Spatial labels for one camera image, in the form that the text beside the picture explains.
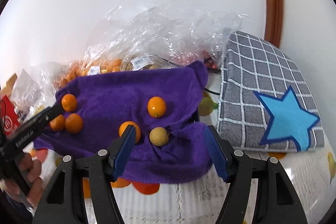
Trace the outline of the person's left hand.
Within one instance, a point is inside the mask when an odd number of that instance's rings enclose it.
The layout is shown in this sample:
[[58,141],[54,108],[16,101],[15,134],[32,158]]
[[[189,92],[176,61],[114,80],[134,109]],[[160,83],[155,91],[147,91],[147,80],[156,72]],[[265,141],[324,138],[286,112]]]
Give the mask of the person's left hand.
[[[27,171],[27,180],[32,183],[30,192],[26,196],[27,202],[31,206],[37,207],[44,191],[43,180],[40,177],[42,164],[38,159],[33,160],[29,153],[25,153],[19,163],[19,168],[23,172]],[[22,203],[19,197],[21,190],[13,180],[1,180],[1,189],[4,190],[11,199]]]

